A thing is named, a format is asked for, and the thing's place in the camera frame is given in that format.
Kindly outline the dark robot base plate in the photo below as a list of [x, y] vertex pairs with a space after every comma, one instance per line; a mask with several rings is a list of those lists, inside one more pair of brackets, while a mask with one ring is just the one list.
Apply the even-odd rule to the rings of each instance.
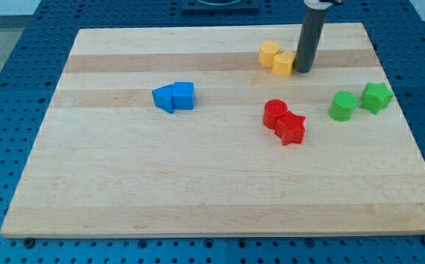
[[182, 13], [259, 11], [261, 0], [180, 0]]

